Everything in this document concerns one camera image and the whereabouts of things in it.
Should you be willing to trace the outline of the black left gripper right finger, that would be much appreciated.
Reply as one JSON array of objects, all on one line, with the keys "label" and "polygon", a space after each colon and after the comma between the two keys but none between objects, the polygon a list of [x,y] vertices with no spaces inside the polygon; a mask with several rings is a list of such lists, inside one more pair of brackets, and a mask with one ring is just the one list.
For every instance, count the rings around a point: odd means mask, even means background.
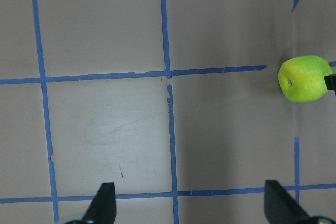
[{"label": "black left gripper right finger", "polygon": [[277,180],[264,183],[264,214],[271,224],[315,223]]}]

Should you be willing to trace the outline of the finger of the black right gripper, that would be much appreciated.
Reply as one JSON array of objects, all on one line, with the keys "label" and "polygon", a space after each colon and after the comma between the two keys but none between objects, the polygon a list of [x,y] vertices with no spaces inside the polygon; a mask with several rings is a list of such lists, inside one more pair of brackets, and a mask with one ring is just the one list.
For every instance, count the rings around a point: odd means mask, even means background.
[{"label": "finger of the black right gripper", "polygon": [[336,74],[327,75],[324,80],[327,90],[336,90]]}]

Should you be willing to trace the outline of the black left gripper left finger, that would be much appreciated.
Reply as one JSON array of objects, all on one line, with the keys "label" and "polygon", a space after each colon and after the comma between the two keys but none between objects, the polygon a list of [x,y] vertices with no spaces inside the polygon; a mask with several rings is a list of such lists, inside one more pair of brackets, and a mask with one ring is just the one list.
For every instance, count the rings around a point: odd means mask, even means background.
[{"label": "black left gripper left finger", "polygon": [[102,183],[85,212],[83,223],[114,224],[116,220],[116,191],[114,182]]}]

